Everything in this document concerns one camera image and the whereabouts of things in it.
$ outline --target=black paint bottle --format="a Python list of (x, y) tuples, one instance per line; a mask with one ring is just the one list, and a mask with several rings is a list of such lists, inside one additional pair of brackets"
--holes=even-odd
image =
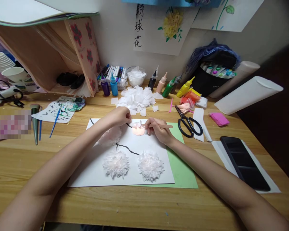
[(155, 70), (154, 74), (152, 75), (152, 77), (150, 78), (149, 85), (148, 85), (148, 87), (151, 88), (152, 92), (153, 92), (153, 87), (154, 87), (155, 83), (156, 83), (156, 70)]

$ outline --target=green paint bottle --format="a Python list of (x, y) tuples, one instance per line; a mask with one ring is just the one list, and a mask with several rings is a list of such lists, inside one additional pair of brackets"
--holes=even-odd
[(166, 98), (166, 97), (169, 95), (170, 91), (171, 91), (172, 88), (173, 88), (173, 85), (174, 85), (175, 80), (176, 80), (176, 77), (174, 77), (173, 80), (171, 80), (171, 81), (167, 84), (165, 90), (164, 90), (163, 93), (162, 93), (162, 96), (163, 96), (164, 98)]

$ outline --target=white wall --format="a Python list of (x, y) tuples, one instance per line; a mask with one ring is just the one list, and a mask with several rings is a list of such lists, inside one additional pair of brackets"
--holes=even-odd
[(95, 12), (92, 17), (101, 64), (107, 63), (145, 68), (148, 78), (157, 65), (159, 77), (168, 72), (168, 79), (185, 68), (196, 47), (209, 44), (213, 38), (227, 44), (242, 60), (263, 63), (277, 51), (289, 44), (289, 1), (264, 0), (243, 32), (225, 32), (190, 29), (179, 56), (133, 51), (135, 5), (121, 0), (38, 0), (58, 10), (70, 12)]

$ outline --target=blue paint bottle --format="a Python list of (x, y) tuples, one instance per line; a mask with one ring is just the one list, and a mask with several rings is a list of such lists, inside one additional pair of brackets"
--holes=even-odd
[(115, 77), (113, 77), (113, 74), (111, 74), (111, 78), (110, 78), (110, 87), (111, 87), (112, 95), (117, 96), (118, 95), (118, 84), (116, 82)]

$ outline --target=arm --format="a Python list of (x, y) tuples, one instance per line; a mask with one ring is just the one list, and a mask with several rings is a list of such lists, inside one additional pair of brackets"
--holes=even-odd
[(131, 122), (129, 109), (117, 107), (60, 150), (22, 188), (0, 216), (0, 231), (38, 230), (61, 186), (98, 139), (113, 126)]
[(165, 121), (150, 118), (148, 133), (175, 151), (240, 216), (248, 230), (289, 230), (289, 222), (255, 190), (209, 158), (175, 139)]

